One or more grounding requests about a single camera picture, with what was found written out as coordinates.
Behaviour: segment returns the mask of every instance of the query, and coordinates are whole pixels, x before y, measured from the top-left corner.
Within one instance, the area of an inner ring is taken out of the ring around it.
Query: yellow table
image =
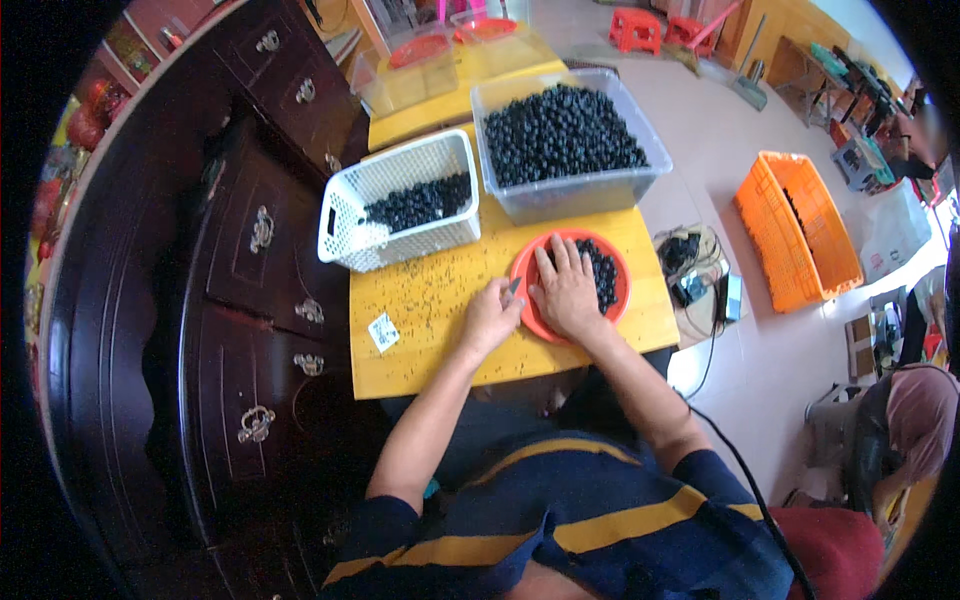
[[[476,156],[473,125],[463,126]],[[536,235],[558,227],[595,231],[616,245],[633,278],[630,305],[618,326],[637,352],[677,344],[660,263],[636,208],[518,228],[480,184],[480,241],[378,271],[350,274],[350,354],[358,399],[420,391],[459,336],[467,302],[492,277],[507,276],[516,254]],[[384,311],[400,337],[380,354],[368,325]],[[544,342],[523,325],[484,362],[473,385],[536,377],[589,364],[577,348]]]
[[[371,118],[368,138],[371,152],[417,134],[467,122],[472,118],[470,89],[477,84],[566,70],[550,46],[523,23],[517,24],[514,36],[486,44],[454,44],[453,60],[458,79],[455,90],[386,117]],[[378,68],[386,68],[386,61]]]

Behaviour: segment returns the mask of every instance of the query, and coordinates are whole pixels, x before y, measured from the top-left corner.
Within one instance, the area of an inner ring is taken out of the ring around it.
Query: red plastic plate
[[[458,27],[453,37],[457,41],[488,41],[511,34],[515,29],[516,21],[510,19],[477,19]]]
[[[600,237],[592,231],[577,228],[560,228],[548,231],[543,235],[538,235],[523,247],[523,250],[516,256],[514,267],[510,271],[510,279],[523,277],[520,287],[516,290],[516,295],[527,300],[527,305],[523,307],[520,313],[520,320],[537,336],[552,342],[554,344],[569,344],[569,342],[554,333],[553,330],[543,321],[537,306],[530,300],[527,289],[531,285],[540,285],[540,270],[537,267],[537,258],[534,255],[534,249],[537,247],[550,250],[550,236],[554,233],[560,235],[561,239],[586,240],[593,238],[593,243],[600,252],[613,257],[613,265],[616,266],[616,279],[613,282],[613,291],[616,293],[619,301],[607,309],[606,318],[614,325],[620,323],[627,306],[630,304],[630,293],[633,283],[630,279],[630,269],[627,268],[627,261],[623,254],[610,242]]]
[[[449,47],[450,44],[443,34],[414,37],[390,55],[390,68],[398,69],[418,60],[432,59],[443,54]]]

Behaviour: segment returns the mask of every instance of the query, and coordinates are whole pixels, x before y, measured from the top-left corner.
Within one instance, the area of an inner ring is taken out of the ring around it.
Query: orange crate
[[[754,240],[777,312],[836,298],[863,283],[847,228],[808,157],[761,152],[733,202]]]

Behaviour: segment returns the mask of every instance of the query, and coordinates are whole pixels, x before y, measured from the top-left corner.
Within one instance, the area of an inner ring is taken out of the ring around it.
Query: paper label
[[[373,343],[376,344],[376,349],[380,350],[381,354],[400,339],[400,334],[396,330],[396,327],[394,327],[394,323],[390,320],[387,313],[383,313],[377,317],[376,320],[367,327],[367,330],[370,332],[370,337],[373,338]]]

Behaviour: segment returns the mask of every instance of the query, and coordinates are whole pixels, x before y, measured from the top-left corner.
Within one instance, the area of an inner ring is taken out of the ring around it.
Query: white wall
[[[913,65],[890,28],[867,0],[810,0],[817,8],[850,33],[863,51],[882,67],[900,89],[913,77]]]

